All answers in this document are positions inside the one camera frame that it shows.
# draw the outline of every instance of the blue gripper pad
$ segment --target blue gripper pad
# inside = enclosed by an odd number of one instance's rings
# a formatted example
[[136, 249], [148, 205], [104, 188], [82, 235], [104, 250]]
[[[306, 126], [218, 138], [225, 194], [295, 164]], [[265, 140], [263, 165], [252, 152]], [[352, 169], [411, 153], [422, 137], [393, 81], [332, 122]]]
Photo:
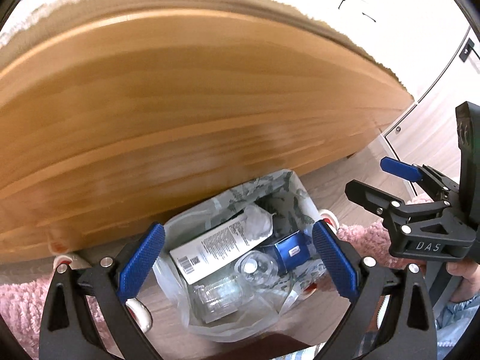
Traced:
[[409, 165], [390, 157], [383, 157], [380, 161], [380, 168], [384, 172], [400, 177], [412, 183], [418, 183], [422, 180], [422, 174], [416, 166]]
[[[359, 273], [342, 251], [340, 245], [343, 241], [337, 238], [323, 220], [313, 225], [312, 239], [338, 293], [353, 303], [359, 296]], [[353, 252], [354, 259], [359, 261], [359, 254], [354, 249]]]
[[118, 274], [117, 296], [122, 303], [135, 298], [165, 243], [165, 230], [153, 223], [140, 245]]

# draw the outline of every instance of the cabinet door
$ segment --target cabinet door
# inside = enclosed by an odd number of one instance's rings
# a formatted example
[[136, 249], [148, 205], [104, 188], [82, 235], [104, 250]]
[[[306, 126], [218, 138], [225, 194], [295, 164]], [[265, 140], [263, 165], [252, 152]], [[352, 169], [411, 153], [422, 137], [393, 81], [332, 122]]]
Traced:
[[[468, 38], [480, 54], [472, 30]], [[409, 164], [427, 164], [451, 178], [459, 177], [455, 107], [465, 101], [480, 105], [480, 60], [473, 52], [465, 62], [455, 56], [424, 99], [386, 135], [399, 159]]]
[[390, 68], [415, 100], [441, 75], [469, 28], [453, 0], [338, 0], [333, 5], [332, 16], [321, 19]]

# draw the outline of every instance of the human hand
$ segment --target human hand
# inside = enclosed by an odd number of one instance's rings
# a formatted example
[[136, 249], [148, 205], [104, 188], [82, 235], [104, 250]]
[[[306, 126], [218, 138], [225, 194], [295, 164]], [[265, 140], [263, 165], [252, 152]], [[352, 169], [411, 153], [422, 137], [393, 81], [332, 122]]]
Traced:
[[460, 303], [474, 297], [480, 291], [480, 265], [471, 259], [460, 262], [448, 262], [447, 271], [452, 276], [462, 276], [460, 286], [450, 298], [451, 302]]

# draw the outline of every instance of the wooden table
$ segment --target wooden table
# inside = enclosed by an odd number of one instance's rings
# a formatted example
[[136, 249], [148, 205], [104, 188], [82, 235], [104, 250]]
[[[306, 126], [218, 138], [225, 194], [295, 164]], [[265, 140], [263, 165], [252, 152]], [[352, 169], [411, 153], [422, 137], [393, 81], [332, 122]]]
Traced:
[[0, 52], [0, 262], [143, 232], [278, 169], [305, 174], [412, 102], [331, 28], [259, 12], [195, 0], [67, 28], [59, 10], [28, 47], [28, 31], [13, 38]]

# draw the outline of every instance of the trash bin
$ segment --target trash bin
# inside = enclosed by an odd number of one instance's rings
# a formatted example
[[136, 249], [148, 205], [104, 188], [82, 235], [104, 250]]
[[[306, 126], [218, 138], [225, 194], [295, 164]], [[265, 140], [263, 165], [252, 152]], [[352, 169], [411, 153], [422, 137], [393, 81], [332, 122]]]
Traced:
[[[274, 235], [306, 235], [310, 259], [282, 274], [274, 284], [256, 291], [254, 299], [237, 312], [206, 324], [193, 312], [189, 287], [169, 252], [219, 226], [255, 202], [273, 215]], [[311, 293], [315, 281], [326, 272], [311, 244], [311, 229], [321, 216], [299, 177], [280, 170], [233, 187], [165, 223], [165, 246], [153, 270], [167, 298], [176, 305], [181, 324], [190, 332], [216, 342], [234, 342], [255, 335]]]

